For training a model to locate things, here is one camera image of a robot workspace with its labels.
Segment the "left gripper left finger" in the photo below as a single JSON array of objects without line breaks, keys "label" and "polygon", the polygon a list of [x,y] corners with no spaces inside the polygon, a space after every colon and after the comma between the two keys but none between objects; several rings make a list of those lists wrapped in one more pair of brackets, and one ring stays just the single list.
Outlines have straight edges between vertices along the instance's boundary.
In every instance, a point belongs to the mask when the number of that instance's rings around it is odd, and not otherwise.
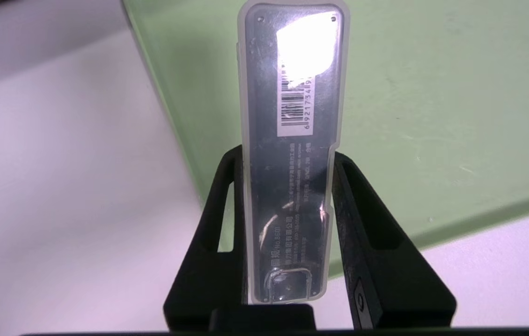
[{"label": "left gripper left finger", "polygon": [[[233,246],[218,251],[229,187],[233,186]],[[243,195],[243,149],[220,160],[201,218],[163,304],[172,332],[209,329],[211,313],[247,303],[248,267]]]}]

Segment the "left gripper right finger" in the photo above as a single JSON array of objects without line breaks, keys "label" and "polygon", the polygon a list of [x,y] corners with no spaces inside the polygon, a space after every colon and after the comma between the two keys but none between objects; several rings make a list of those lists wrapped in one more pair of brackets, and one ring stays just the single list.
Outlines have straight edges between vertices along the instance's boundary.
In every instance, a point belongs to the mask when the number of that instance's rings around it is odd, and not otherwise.
[{"label": "left gripper right finger", "polygon": [[335,154],[332,196],[354,328],[449,328],[456,298],[360,168],[341,153]]}]

